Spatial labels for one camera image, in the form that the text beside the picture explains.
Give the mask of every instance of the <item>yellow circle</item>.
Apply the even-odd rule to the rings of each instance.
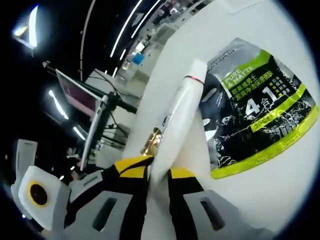
[[[32,187],[33,185],[39,185],[39,186],[41,186],[41,187],[44,189],[44,191],[45,191],[45,193],[46,193],[46,195],[47,195],[47,201],[46,201],[45,204],[43,204],[43,205],[38,204],[37,202],[35,202],[34,198],[31,196],[31,187]],[[33,180],[32,180],[32,181],[29,182],[29,185],[28,185],[28,196],[29,196],[31,202],[33,202],[33,204],[36,205],[37,207],[43,208],[43,207],[46,207],[46,206],[48,205],[48,203],[49,203],[49,196],[48,196],[48,194],[47,194],[47,191],[46,191],[46,189],[44,188],[44,186],[43,186],[40,182],[38,182],[38,181],[33,181]]]

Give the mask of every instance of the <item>blue object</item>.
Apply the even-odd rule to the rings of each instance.
[[[133,59],[132,59],[132,62],[137,64],[137,65],[140,65],[142,63],[142,61],[144,60],[145,56],[140,54],[140,53],[137,53]]]

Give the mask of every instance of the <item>green label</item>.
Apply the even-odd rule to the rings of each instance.
[[[259,56],[248,63],[240,65],[236,70],[228,74],[222,82],[228,90],[241,83],[252,71],[268,63],[270,54],[264,50]]]

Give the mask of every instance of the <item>white bottle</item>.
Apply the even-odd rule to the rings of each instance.
[[[207,74],[207,63],[195,59],[183,78],[168,110],[164,132],[150,173],[154,190],[177,158],[194,121]]]

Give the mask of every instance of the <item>product package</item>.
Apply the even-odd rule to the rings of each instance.
[[[305,85],[290,69],[239,38],[208,62],[199,108],[215,179],[280,154],[319,115]]]

